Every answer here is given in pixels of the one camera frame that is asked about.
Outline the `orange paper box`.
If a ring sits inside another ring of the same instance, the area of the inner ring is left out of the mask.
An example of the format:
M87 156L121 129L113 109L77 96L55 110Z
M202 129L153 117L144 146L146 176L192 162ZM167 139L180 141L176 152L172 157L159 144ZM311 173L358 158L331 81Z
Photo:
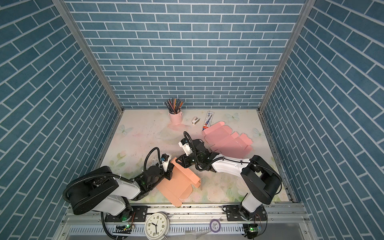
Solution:
M182 200L187 199L193 192L193 186L195 188L201 186L201 179L190 169L176 163L176 159L171 161L174 165L171 180L163 179L156 188L175 207L181 207Z

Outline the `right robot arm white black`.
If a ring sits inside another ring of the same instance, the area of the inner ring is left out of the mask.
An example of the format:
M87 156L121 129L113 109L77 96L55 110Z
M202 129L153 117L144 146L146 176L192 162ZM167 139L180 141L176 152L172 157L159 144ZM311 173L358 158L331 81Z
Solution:
M282 184L280 175L260 156L236 159L217 152L210 152L201 140L182 139L179 146L184 154L176 159L183 168L194 165L200 171L226 173L243 179L248 193L241 202L241 209L254 213L262 204L271 204Z

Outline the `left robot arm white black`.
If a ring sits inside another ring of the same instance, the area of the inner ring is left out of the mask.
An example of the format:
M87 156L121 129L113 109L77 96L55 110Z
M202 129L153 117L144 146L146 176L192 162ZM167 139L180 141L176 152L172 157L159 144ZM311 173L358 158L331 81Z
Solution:
M118 216L130 212L130 200L146 197L162 180L171 180L174 164L156 164L130 180L113 174L110 167L96 169L70 182L63 199L70 203L75 215L98 211Z

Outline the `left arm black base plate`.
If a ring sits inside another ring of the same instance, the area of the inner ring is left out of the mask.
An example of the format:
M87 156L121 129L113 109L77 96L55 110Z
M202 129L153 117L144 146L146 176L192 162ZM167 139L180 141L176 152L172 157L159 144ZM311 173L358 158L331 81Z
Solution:
M117 216L107 214L105 216L105 222L143 223L146 221L147 212L148 212L148 206L144 206L144 205L131 206L130 210L124 210Z

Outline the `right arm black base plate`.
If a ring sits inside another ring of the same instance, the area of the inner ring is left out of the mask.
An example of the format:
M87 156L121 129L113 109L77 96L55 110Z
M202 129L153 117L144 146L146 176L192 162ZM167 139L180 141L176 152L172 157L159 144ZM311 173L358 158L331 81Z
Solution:
M263 205L260 205L255 211L249 212L241 204L225 205L222 207L229 222L235 221L266 221L267 212Z

